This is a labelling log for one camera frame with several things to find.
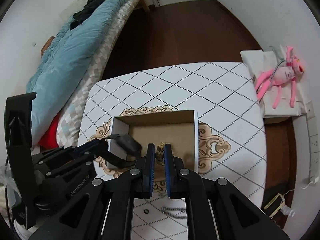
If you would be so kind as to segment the brown pillow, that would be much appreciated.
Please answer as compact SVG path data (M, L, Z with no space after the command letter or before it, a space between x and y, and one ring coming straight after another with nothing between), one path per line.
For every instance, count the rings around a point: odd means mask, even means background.
M46 41L46 43L43 45L43 47L41 48L41 51L40 51L41 56L43 56L44 52L50 47L50 45L51 45L51 43L52 43L52 41L53 41L54 38L55 38L54 36L51 36L51 37Z

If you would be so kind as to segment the blue quilt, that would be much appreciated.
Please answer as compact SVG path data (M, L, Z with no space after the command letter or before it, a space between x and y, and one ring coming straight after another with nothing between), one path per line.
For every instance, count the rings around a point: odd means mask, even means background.
M31 109L31 137L36 145L53 118L66 104L83 78L95 51L128 0L103 0L84 22L71 29L70 17L44 52L26 92L36 93Z

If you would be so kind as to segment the white diamond pattern tablecloth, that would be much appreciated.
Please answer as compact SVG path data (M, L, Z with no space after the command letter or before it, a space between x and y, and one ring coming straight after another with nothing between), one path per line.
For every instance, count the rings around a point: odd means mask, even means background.
M202 178L226 178L256 206L266 180L263 118L247 66L200 62L97 82L89 91L78 144L128 133L146 152L170 144Z

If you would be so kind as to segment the pink panther plush toy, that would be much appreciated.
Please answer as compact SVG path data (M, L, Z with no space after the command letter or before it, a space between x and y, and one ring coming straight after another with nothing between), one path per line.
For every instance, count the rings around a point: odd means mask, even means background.
M282 59L275 68L262 72L256 81L255 90L258 101L261 101L266 92L272 87L277 87L277 96L272 105L276 109L280 103L281 89L288 83L291 84L291 97L289 105L295 106L297 94L297 80L304 74L304 67L301 65L299 58L293 52L292 46L286 47L286 57Z

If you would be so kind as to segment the black watch band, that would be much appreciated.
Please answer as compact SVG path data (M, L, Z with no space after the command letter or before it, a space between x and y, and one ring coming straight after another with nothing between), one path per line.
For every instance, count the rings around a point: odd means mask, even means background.
M141 151L142 146L140 143L135 141L133 137L131 137L129 134L111 134L108 137L105 137L104 140L114 140L116 144L125 151L127 155L133 156L136 159L141 157ZM129 168L133 165L135 165L135 160L128 161L125 159L122 159L115 155L114 153L110 152L109 150L106 150L101 153L100 155L105 161L112 164L118 169L124 169Z

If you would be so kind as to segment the white wall socket strip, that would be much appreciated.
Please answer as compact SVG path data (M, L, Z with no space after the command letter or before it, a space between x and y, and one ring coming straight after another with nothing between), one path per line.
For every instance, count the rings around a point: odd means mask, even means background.
M309 180L311 184L317 184L319 182L319 132L312 101L306 104L306 124L310 151Z

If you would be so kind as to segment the white folded cloth stack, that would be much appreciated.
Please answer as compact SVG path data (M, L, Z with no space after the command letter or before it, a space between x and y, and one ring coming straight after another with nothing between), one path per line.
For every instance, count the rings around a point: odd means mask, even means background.
M304 74L292 46L273 49L243 50L242 61L253 77L258 103L264 118L284 118L306 113L305 99L299 82Z

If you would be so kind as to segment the grey checkered mattress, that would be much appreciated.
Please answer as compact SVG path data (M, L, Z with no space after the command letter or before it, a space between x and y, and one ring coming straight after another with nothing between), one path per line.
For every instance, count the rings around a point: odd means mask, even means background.
M89 91L96 82L101 80L116 40L139 1L128 0L120 7L106 36L95 51L83 78L61 109L56 131L56 142L59 146L77 145Z

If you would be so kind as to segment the red blanket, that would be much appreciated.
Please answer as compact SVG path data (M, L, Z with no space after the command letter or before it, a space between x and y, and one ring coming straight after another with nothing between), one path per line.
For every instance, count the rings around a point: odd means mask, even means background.
M48 130L42 136L39 141L39 146L45 150L51 150L54 148L58 148L57 140L56 140L56 132L57 126L60 118L60 113L53 118Z

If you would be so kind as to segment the white cardboard box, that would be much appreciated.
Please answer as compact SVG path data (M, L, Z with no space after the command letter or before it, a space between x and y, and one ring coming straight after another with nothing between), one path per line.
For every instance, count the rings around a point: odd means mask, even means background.
M199 123L194 109L173 111L168 106L124 109L111 118L109 134L129 134L146 154L148 144L170 144L184 166L199 170Z

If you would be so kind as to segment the black clothes on bed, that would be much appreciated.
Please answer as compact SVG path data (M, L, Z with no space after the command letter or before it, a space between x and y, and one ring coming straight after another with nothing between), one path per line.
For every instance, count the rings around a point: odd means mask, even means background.
M73 21L71 22L69 29L73 30L81 25L104 1L105 0L87 0L83 9L73 14Z

